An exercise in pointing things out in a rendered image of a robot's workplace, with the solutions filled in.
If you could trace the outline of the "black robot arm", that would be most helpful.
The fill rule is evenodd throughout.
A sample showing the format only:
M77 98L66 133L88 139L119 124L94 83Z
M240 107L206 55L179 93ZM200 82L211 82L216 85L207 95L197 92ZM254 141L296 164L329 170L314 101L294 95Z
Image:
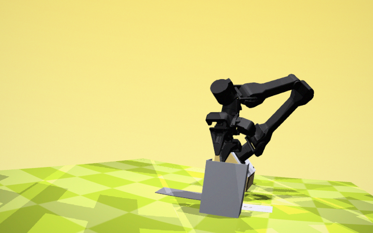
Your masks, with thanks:
M254 122L239 117L242 110L241 104L248 108L254 108L269 98L286 91L291 95L285 103L265 122ZM266 145L270 142L272 133L297 109L306 105L314 97L314 90L304 81L299 80L294 74L272 80L266 83L233 84L230 78L214 81L210 91L223 109L233 109L237 112L231 122L231 126L237 127L237 135L245 135L247 141L242 146L241 152L234 152L239 161L245 161L255 154L262 155Z

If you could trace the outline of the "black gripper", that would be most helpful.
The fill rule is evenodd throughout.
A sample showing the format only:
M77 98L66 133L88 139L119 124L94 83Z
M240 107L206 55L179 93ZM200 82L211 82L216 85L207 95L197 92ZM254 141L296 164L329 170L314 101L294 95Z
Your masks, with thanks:
M237 114L233 109L223 109L221 112L210 112L206 116L209 126L216 122L215 127L210 127L211 139L216 156L220 157L220 162L225 162L231 152L241 152L242 145L238 139L236 126L231 126L232 119Z

